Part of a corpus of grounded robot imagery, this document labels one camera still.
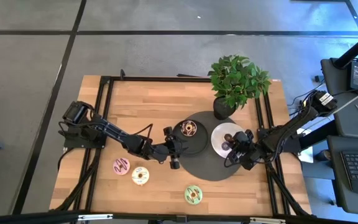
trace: pink frosted donut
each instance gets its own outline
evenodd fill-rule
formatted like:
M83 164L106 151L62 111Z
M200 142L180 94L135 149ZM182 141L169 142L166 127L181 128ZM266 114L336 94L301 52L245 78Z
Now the pink frosted donut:
M130 168L129 161L126 158L116 159L112 166L114 167L115 173L118 175L124 175L128 173Z

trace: wooden table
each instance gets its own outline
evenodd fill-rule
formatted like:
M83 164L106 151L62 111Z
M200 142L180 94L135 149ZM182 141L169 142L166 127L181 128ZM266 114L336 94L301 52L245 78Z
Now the wooden table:
M100 76L85 76L78 100L94 104ZM282 83L272 80L269 89L275 125L289 120L283 94ZM163 142L162 129L176 125L189 115L200 111L213 110L214 92L210 83L182 82L114 82L108 120L127 133L153 123L150 137L155 143ZM262 111L267 124L264 102ZM251 129L258 128L255 101L249 100L242 110L232 116L238 125ZM75 149L63 160L53 191L50 208L59 206L78 181L83 161L84 149ZM131 170L127 175L114 173L115 159L126 157ZM281 154L285 183L296 201L307 212L311 212L303 180L300 163L291 154ZM144 166L150 171L150 180L143 186L132 182L133 168ZM199 205L189 205L184 199L184 190L189 185L197 185L203 190L203 201ZM83 191L81 208L85 207L87 186ZM280 191L276 186L278 209L283 213ZM183 168L171 170L169 158L163 165L157 161L145 161L128 154L122 146L108 139L101 153L92 211L123 213L159 213L187 215L258 215L270 216L269 188L265 167L256 165L251 171L240 168L232 177L218 181L207 181L193 177Z

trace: potted plant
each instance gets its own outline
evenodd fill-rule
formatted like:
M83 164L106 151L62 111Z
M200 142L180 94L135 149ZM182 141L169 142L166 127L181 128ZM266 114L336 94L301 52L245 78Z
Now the potted plant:
M239 106L241 109L248 99L259 98L260 93L266 94L269 89L269 76L249 58L230 55L219 58L212 64L212 90L217 91L214 100L214 115L217 119L226 119Z

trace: green leaves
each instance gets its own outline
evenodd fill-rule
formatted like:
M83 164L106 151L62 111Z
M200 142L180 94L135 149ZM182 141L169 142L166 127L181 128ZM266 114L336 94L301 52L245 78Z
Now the green leaves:
M232 108L241 108L249 98L258 98L269 89L268 71L250 62L248 57L229 55L219 58L211 65L213 71L208 73L217 91L216 97L224 96L225 103Z

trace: concrete floor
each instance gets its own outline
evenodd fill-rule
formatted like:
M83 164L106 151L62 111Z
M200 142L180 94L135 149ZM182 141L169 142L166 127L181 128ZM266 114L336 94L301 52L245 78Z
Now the concrete floor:
M358 13L358 0L352 3ZM78 0L0 0L0 29L71 30L79 5ZM357 26L343 2L93 0L80 30L357 31ZM6 145L0 150L0 215L11 209L67 41L67 35L0 35L0 141ZM24 212L48 209L63 144L57 122L76 99L83 75L118 75L122 68L137 76L206 76L220 56L243 54L283 80L290 103L316 86L312 77L321 74L322 58L338 57L357 41L342 36L78 35ZM358 220L313 198L330 190L329 184L306 183L315 215Z

